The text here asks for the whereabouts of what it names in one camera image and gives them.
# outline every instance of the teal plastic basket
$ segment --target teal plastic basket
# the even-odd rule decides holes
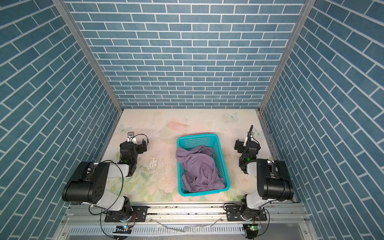
[[[224,178],[225,188],[218,189],[218,190],[204,191],[204,192],[193,192],[193,193],[188,192],[184,188],[184,182],[181,179],[181,176],[183,176],[185,169],[178,162],[177,163],[177,181],[179,183],[179,193],[183,197],[194,197],[194,196],[215,194],[218,192],[225,192],[225,191],[228,191],[230,187],[227,168],[225,167],[223,153],[221,152],[220,141],[218,140],[218,136],[216,134],[190,135],[186,137],[179,137],[177,139],[177,146],[184,148],[186,150],[190,150],[200,145],[205,145],[213,149],[215,154],[215,157],[214,157],[215,165],[218,170],[218,176]]]

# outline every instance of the blue brick wallpaper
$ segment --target blue brick wallpaper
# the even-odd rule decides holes
[[[319,239],[384,239],[383,13],[317,0],[265,110]]]
[[[303,2],[66,1],[124,108],[257,108]]]
[[[51,0],[0,1],[0,239],[51,238],[117,118]]]

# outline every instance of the black wire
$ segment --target black wire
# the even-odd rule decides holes
[[[251,125],[251,128],[249,129],[249,132],[247,134],[247,143],[245,145],[245,150],[243,151],[243,153],[241,154],[241,156],[239,157],[239,161],[241,159],[243,159],[243,156],[244,154],[249,150],[249,142],[251,141],[251,132],[252,132],[252,129],[253,129],[253,125]],[[239,167],[244,167],[245,165],[247,165],[249,162],[246,162],[245,164],[242,164],[241,166],[239,165]]]
[[[239,167],[245,167],[248,163],[256,162],[257,158],[252,158],[249,161],[244,162],[243,164],[239,165]]]
[[[113,161],[111,161],[111,160],[105,160],[105,161],[102,161],[102,162],[111,162],[111,163],[115,164],[116,167],[120,170],[121,177],[122,177],[121,189],[120,189],[120,192],[119,192],[118,197],[117,197],[116,200],[113,202],[113,204],[112,204],[110,207],[108,207],[107,209],[105,209],[104,211],[102,211],[101,213],[99,213],[99,214],[94,214],[94,213],[92,213],[92,212],[90,211],[91,205],[89,205],[89,207],[88,207],[88,211],[89,211],[89,213],[92,214],[92,215],[101,215],[101,214],[105,213],[106,211],[108,211],[108,210],[109,210],[109,209],[110,209],[110,208],[117,202],[117,200],[119,199],[119,197],[120,197],[120,195],[121,195],[121,192],[122,192],[122,187],[124,186],[124,176],[123,176],[123,173],[122,173],[120,167],[119,167],[115,162],[113,162]]]
[[[269,215],[269,211],[268,211],[267,209],[265,209],[265,211],[268,213],[268,225],[266,226],[266,229],[265,229],[265,231],[263,231],[263,233],[262,233],[262,234],[260,234],[260,235],[257,235],[257,236],[256,236],[256,237],[254,237],[253,239],[255,239],[255,238],[257,238],[257,237],[260,237],[261,235],[265,234],[265,232],[268,230],[268,227],[269,227],[269,222],[270,222],[270,220],[271,220],[271,216]]]
[[[101,228],[101,231],[102,231],[107,237],[110,237],[110,238],[116,240],[116,238],[111,237],[111,236],[109,236],[108,234],[106,234],[106,233],[104,232],[103,226],[101,225],[101,215],[102,215],[103,213],[105,213],[106,211],[108,211],[108,210],[109,210],[109,209],[110,209],[110,208],[117,202],[117,200],[119,199],[119,197],[120,197],[120,195],[121,195],[121,192],[122,192],[122,187],[124,186],[124,175],[123,175],[123,173],[122,173],[120,167],[119,167],[115,162],[113,162],[113,161],[111,161],[111,160],[105,160],[105,161],[102,161],[102,162],[111,162],[111,163],[115,164],[116,167],[120,170],[120,173],[121,173],[121,179],[122,179],[122,182],[121,182],[121,189],[120,189],[120,192],[119,192],[118,197],[116,198],[116,200],[113,202],[113,204],[112,204],[110,207],[108,207],[108,208],[105,209],[104,211],[101,210],[101,212],[100,212],[99,214],[94,214],[94,213],[91,212],[91,205],[89,205],[89,206],[88,206],[88,211],[89,211],[89,213],[92,214],[92,215],[100,215],[100,228]]]
[[[90,204],[90,205],[88,206],[88,211],[89,211],[89,213],[92,214],[92,215],[94,215],[94,216],[100,215],[100,214],[95,214],[95,213],[91,212],[91,205],[92,205],[92,204]]]
[[[255,140],[259,145],[260,145],[260,143],[259,143],[259,141],[257,141],[256,139],[254,139],[253,137],[251,137],[253,140]]]
[[[116,200],[113,202],[113,204],[112,204],[109,208],[107,208],[107,209],[104,210],[104,211],[101,210],[101,212],[100,212],[100,228],[101,228],[101,231],[102,231],[106,236],[108,236],[108,237],[110,237],[110,238],[116,240],[116,238],[111,237],[111,236],[109,236],[108,234],[106,234],[106,233],[104,232],[103,226],[101,225],[101,214],[103,214],[103,213],[106,212],[108,209],[110,209],[110,208],[117,202],[117,200],[119,199],[119,197],[120,197],[120,195],[121,195],[121,192],[122,192],[122,187],[124,186],[124,175],[123,175],[123,173],[122,173],[120,167],[119,167],[115,162],[113,162],[113,161],[111,161],[111,160],[105,160],[105,161],[102,161],[102,162],[112,162],[113,164],[116,165],[116,167],[120,170],[120,173],[121,173],[121,189],[120,189],[120,192],[119,192],[118,197],[116,198]]]
[[[136,136],[138,136],[138,135],[144,135],[144,136],[147,137],[147,135],[140,133],[140,134],[136,134],[135,136],[133,136],[133,137],[129,137],[129,138],[134,138],[134,137],[136,137]]]
[[[234,202],[227,202],[227,203],[225,203],[225,204],[223,204],[223,209],[226,211],[226,209],[225,209],[225,206],[226,205],[230,205],[230,206],[240,206],[239,204],[236,204],[236,203],[234,203]]]

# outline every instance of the purple cloth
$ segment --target purple cloth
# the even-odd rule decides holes
[[[223,179],[219,178],[211,147],[197,146],[191,150],[178,147],[176,159],[185,172],[181,177],[184,187],[189,192],[203,192],[225,188]]]

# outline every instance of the floral tablecloth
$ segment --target floral tablecloth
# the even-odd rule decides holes
[[[244,140],[253,125],[254,138],[261,150],[258,158],[271,159],[269,148],[255,110],[243,109],[127,109],[124,110],[104,160],[118,162],[120,143],[126,141],[127,132],[146,134],[147,152],[139,154],[137,169],[132,177],[124,178],[122,196],[131,202],[206,202],[238,201],[256,187],[256,176],[244,174],[238,167],[235,141]],[[176,140],[181,136],[214,133],[219,137],[231,187],[226,192],[198,197],[182,197],[177,185]],[[107,180],[106,188],[119,193],[122,178]]]

